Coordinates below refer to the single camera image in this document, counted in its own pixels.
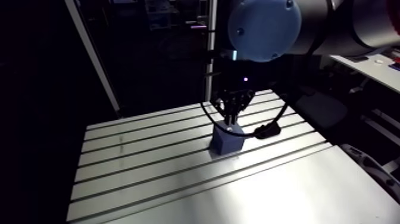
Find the white desk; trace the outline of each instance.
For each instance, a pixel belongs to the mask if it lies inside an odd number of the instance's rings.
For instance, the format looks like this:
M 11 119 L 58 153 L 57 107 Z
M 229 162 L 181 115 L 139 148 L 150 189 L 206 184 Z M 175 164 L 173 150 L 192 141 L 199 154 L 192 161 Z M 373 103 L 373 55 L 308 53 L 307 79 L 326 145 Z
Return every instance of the white desk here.
M 400 71 L 388 66 L 394 63 L 390 58 L 377 54 L 368 56 L 369 60 L 358 63 L 352 62 L 341 56 L 330 56 L 330 58 L 400 93 Z M 380 60 L 383 63 L 376 63 L 376 60 Z
M 284 104 L 256 95 L 239 118 L 245 132 Z M 279 125 L 280 135 L 224 157 L 207 150 L 213 126 L 198 104 L 89 126 L 67 220 L 400 223 L 397 203 L 291 108 Z

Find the blue cube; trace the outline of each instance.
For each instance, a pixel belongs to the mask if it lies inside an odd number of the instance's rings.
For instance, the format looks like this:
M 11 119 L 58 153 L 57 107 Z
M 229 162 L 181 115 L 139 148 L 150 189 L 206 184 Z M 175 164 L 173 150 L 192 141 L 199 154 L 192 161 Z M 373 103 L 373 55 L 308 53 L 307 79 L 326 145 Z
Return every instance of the blue cube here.
M 219 121 L 217 123 L 225 129 L 228 128 L 223 121 Z M 231 128 L 231 132 L 243 133 L 242 128 L 238 124 L 231 125 Z M 218 155 L 233 153 L 242 149 L 245 139 L 246 138 L 244 137 L 229 135 L 228 133 L 225 133 L 214 126 L 210 148 Z

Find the metal frame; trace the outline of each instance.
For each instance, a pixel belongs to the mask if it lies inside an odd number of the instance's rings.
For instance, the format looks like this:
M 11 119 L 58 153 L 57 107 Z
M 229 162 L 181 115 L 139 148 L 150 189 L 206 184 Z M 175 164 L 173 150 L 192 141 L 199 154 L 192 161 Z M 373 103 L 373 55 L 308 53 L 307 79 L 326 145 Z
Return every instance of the metal frame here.
M 215 47 L 215 26 L 217 22 L 217 4 L 218 0 L 210 0 L 209 4 L 209 12 L 208 12 L 208 30 L 212 31 L 208 33 L 208 44 L 207 50 L 212 51 Z M 207 73 L 213 72 L 214 69 L 214 60 L 211 60 L 209 64 L 207 64 Z M 205 101 L 209 101 L 211 99 L 211 91 L 213 88 L 213 77 L 208 76 L 205 79 Z
M 107 94 L 107 97 L 110 100 L 115 113 L 119 116 L 118 111 L 120 110 L 120 106 L 118 104 L 117 98 L 115 97 L 115 93 L 107 79 L 106 72 L 104 71 L 100 59 L 93 47 L 88 31 L 86 30 L 85 25 L 82 22 L 82 18 L 79 14 L 76 3 L 74 0 L 65 0 L 65 4 L 67 5 L 68 11 L 71 15 L 72 20 L 74 21 L 75 27 L 79 33 L 83 45 L 85 46 L 87 54 L 89 54 L 90 60 L 93 63 L 97 75 L 99 76 L 104 91 Z

